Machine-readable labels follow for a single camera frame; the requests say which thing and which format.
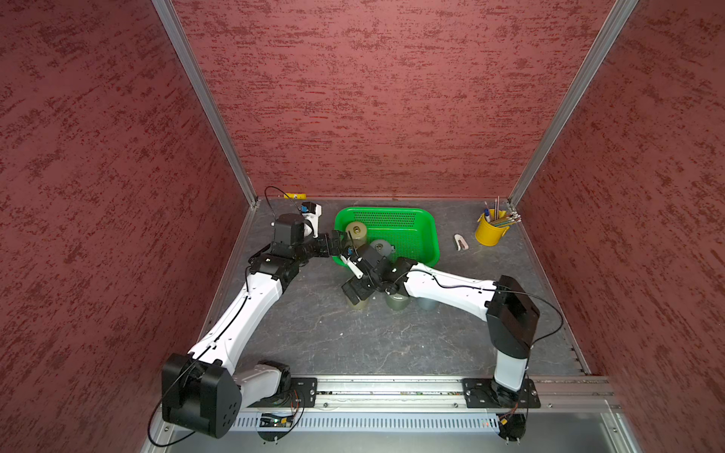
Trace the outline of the beige tea canister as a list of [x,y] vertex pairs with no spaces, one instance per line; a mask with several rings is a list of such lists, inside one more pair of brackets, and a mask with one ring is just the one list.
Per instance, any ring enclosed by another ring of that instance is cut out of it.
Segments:
[[351,301],[347,302],[347,305],[353,310],[353,311],[364,311],[370,303],[370,298],[362,299],[358,301],[357,303],[353,303]]
[[367,244],[367,227],[360,221],[354,221],[346,226],[346,232],[355,248]]

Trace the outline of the grey tea canister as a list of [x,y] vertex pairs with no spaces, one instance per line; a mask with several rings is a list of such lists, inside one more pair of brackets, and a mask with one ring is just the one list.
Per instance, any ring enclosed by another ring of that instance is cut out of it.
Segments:
[[394,245],[383,239],[377,239],[369,244],[370,248],[374,250],[381,258],[388,259],[396,251]]

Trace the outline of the green tea canister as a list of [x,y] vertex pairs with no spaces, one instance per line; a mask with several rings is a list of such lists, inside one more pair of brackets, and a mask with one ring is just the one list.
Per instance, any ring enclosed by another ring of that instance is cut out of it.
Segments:
[[387,294],[385,300],[392,311],[403,311],[411,302],[411,298],[405,294]]

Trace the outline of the grey-blue tea canister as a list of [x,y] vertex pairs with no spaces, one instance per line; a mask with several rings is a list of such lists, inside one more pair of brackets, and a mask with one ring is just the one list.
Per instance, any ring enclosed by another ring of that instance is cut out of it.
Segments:
[[440,302],[431,298],[420,297],[417,298],[417,305],[423,311],[436,311],[440,305]]

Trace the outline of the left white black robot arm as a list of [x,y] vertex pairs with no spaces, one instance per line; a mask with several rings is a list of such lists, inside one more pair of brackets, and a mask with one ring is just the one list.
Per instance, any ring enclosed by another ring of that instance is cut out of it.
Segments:
[[264,315],[312,258],[341,253],[344,236],[319,230],[320,205],[305,202],[298,213],[274,222],[274,237],[253,255],[238,296],[211,330],[186,354],[173,354],[162,368],[160,413],[192,433],[223,437],[242,409],[282,401],[298,410],[304,398],[293,388],[289,368],[266,361],[234,377],[242,353]]

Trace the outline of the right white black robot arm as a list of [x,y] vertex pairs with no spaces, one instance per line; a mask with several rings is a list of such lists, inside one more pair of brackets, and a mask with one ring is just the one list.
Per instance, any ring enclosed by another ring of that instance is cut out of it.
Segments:
[[374,293],[408,296],[430,299],[483,320],[497,351],[489,394],[502,408],[513,408],[521,400],[540,311],[517,280],[508,276],[469,279],[406,258],[391,262],[369,245],[345,249],[340,260],[353,273],[343,291],[354,304]]

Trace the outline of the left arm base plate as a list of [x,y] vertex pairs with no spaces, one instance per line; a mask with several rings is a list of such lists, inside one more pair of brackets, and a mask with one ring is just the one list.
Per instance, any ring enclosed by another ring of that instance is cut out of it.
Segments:
[[251,408],[310,409],[315,407],[317,387],[316,377],[291,377],[277,394],[253,403]]

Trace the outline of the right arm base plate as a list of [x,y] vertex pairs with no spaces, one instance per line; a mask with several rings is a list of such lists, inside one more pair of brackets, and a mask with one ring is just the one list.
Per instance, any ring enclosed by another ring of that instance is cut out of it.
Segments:
[[461,380],[468,409],[511,410],[540,409],[541,402],[534,382],[525,377],[521,388],[512,391],[491,378],[466,377]]

